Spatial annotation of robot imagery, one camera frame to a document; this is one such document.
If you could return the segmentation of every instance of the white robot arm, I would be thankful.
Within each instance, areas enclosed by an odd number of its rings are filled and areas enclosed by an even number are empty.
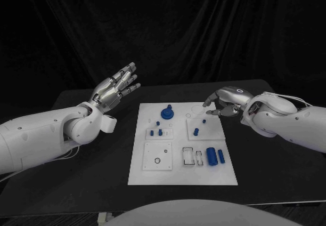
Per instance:
[[[101,82],[90,101],[77,107],[24,116],[0,125],[0,174],[52,161],[73,148],[93,142],[100,131],[114,132],[117,119],[106,112],[140,87],[139,83],[129,87],[138,78],[132,76],[135,71],[136,65],[130,63]]]
[[[283,97],[302,101],[306,108],[298,109]],[[260,135],[280,135],[292,143],[326,153],[326,108],[312,106],[298,97],[269,92],[254,97],[239,87],[224,87],[215,91],[204,107],[214,100],[220,100],[224,109],[208,111],[207,114],[233,117],[243,110],[241,123]]]

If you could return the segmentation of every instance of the silver robotic hand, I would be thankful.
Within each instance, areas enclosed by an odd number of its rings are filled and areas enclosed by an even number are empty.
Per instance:
[[[140,87],[139,83],[129,87],[138,79],[136,74],[132,76],[136,69],[135,63],[130,63],[94,89],[89,103],[99,108],[103,114],[114,109],[122,98]]]
[[[210,106],[213,101],[218,100],[224,108],[214,111],[207,111],[207,114],[234,117],[239,115],[240,110],[246,110],[253,98],[254,96],[249,91],[239,87],[228,86],[213,93],[202,106]]]

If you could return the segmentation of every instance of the blue knob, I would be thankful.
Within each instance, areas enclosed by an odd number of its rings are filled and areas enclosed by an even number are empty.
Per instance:
[[[220,161],[221,161],[221,163],[226,163],[224,155],[223,155],[223,150],[221,149],[218,150],[218,153],[220,153]]]
[[[198,136],[200,128],[195,128],[194,135]]]
[[[217,166],[220,164],[220,162],[218,162],[218,156],[217,156],[215,148],[210,147],[207,149],[207,153],[208,153],[210,165]]]
[[[172,118],[174,118],[174,115],[175,115],[175,112],[174,112],[174,110],[172,110],[172,105],[168,105],[168,108],[165,108],[165,109],[162,110],[162,117],[164,117],[165,119],[172,119]]]

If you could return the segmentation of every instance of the black curtain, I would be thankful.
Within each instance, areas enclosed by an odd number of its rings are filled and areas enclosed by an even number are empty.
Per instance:
[[[264,79],[324,105],[321,0],[48,0],[94,83],[132,61],[140,83]]]

